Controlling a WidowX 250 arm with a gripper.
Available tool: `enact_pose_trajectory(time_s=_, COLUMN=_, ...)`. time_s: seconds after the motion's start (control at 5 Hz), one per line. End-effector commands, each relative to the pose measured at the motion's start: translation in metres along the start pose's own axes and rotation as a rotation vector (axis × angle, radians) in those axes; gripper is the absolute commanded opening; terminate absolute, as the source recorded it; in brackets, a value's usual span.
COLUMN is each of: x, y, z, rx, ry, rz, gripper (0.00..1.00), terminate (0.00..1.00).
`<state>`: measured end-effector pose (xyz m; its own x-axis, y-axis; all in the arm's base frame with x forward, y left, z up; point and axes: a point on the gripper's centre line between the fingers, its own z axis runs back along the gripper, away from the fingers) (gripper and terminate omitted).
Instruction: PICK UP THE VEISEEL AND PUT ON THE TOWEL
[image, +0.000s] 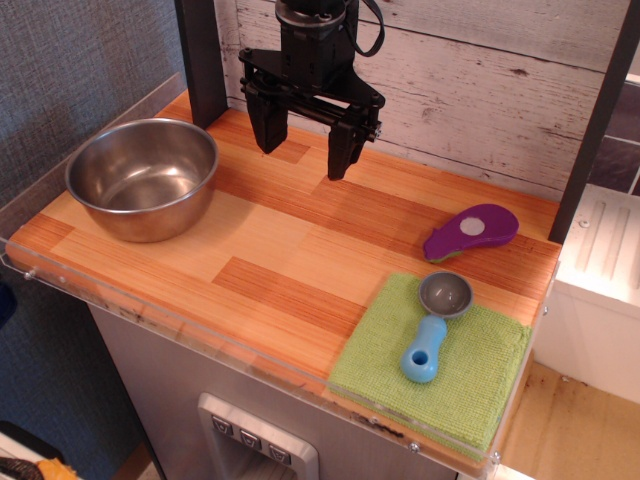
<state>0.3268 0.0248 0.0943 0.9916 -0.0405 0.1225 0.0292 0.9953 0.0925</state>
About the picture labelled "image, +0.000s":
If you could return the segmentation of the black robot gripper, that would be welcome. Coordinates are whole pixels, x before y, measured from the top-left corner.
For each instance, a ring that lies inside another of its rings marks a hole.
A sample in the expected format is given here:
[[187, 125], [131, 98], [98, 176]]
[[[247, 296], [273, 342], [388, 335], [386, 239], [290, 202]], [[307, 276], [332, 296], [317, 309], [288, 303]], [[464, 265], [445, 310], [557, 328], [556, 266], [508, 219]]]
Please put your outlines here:
[[365, 3], [379, 24], [373, 45], [357, 43], [358, 1], [277, 1], [280, 48], [239, 52], [242, 91], [258, 147], [266, 154], [287, 138], [294, 111], [331, 126], [328, 178], [344, 178], [366, 141], [379, 136], [379, 110], [385, 99], [358, 77], [357, 55], [376, 55], [385, 40], [381, 9]]

